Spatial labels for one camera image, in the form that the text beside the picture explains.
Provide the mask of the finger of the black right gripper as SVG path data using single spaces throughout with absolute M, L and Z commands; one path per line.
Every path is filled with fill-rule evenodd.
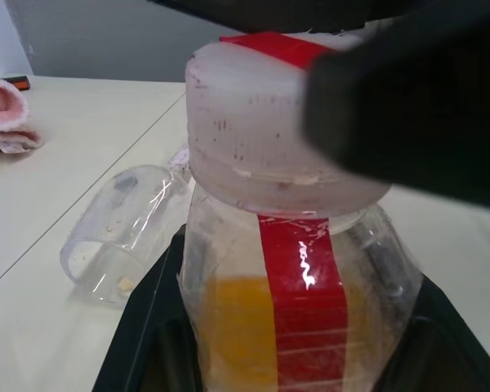
M 156 4 L 246 33 L 334 33 L 429 8 L 455 12 L 490 8 L 490 1 L 214 0 Z
M 321 56 L 302 130 L 350 172 L 490 208 L 490 6 L 424 6 Z

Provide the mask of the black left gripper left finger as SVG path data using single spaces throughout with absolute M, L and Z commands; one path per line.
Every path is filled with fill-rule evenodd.
M 201 391 L 197 344 L 177 275 L 185 227 L 130 295 L 94 391 Z

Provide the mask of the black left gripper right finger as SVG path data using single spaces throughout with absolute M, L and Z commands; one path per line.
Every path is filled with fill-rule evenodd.
M 405 333 L 373 389 L 490 391 L 490 356 L 428 278 L 423 278 Z

